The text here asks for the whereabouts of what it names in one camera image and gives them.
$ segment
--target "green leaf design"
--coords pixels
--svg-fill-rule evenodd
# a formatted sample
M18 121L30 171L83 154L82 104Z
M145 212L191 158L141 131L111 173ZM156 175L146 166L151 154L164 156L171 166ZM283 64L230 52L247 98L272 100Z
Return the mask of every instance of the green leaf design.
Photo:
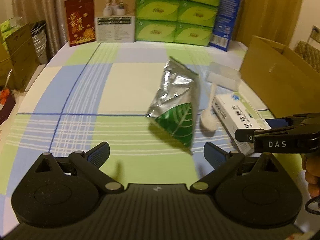
M192 143L192 104L175 106L156 118L156 122L186 147Z

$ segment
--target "silver foil packet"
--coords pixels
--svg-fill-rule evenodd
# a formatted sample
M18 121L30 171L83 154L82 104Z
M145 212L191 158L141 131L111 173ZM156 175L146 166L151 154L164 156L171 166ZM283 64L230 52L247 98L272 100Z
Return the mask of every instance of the silver foil packet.
M170 57L147 117L191 149L199 108L199 75Z

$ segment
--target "table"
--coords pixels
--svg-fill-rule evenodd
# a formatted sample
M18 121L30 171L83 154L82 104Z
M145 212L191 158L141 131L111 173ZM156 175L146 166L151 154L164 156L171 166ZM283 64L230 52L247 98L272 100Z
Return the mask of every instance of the table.
M217 131L209 133L201 129L198 115L190 155L151 125L144 115L159 88L169 56L200 74L201 111L208 105L210 84L205 81L205 73L209 64L215 62L239 69L245 50L237 42L231 44L228 52L157 42L65 45L25 96L5 140L0 155L0 235L17 224L10 197L42 152L67 156L74 150L87 151L107 141L110 158L100 169L125 186L128 183L190 186L211 172L213 168L203 156L207 141L226 151L235 149L218 119ZM239 90L263 117L272 118L244 82ZM228 92L224 88L217 90L217 93ZM293 176L300 178L300 170L294 169ZM303 179L299 187L306 190ZM303 211L301 214L304 223L306 214Z

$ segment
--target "red packet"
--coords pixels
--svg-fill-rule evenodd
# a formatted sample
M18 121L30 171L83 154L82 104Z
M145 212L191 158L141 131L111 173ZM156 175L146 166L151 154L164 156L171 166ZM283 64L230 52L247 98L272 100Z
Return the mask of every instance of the red packet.
M93 0L68 0L64 6L70 46L95 41Z

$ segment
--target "hand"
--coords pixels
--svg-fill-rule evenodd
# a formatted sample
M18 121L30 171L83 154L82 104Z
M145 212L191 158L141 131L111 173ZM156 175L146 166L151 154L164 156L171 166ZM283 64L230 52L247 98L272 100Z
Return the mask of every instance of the hand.
M314 156L311 158L303 157L302 168L306 171L304 177L308 184L308 191L311 197L317 197L320 195L320 156Z

